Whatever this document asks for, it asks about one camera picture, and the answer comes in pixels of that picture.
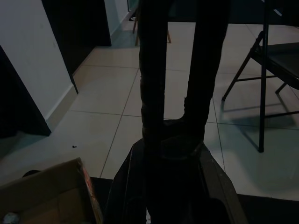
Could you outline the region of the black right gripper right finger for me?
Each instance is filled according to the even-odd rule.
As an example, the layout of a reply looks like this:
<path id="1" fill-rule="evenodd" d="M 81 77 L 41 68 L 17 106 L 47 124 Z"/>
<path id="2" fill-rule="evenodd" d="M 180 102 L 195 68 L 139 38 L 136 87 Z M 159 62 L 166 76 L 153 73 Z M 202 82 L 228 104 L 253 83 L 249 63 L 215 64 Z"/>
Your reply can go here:
<path id="1" fill-rule="evenodd" d="M 186 133 L 202 141 L 228 28 L 230 1 L 199 0 L 196 9 L 184 123 Z"/>

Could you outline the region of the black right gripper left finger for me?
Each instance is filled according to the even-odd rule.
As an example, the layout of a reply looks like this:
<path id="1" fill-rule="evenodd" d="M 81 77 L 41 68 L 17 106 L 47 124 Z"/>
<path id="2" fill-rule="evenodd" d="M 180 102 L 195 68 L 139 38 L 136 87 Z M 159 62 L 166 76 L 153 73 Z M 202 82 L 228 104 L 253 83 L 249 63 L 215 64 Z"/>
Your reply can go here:
<path id="1" fill-rule="evenodd" d="M 169 9 L 168 0 L 142 0 L 139 3 L 142 138 L 147 159 L 160 154 Z"/>

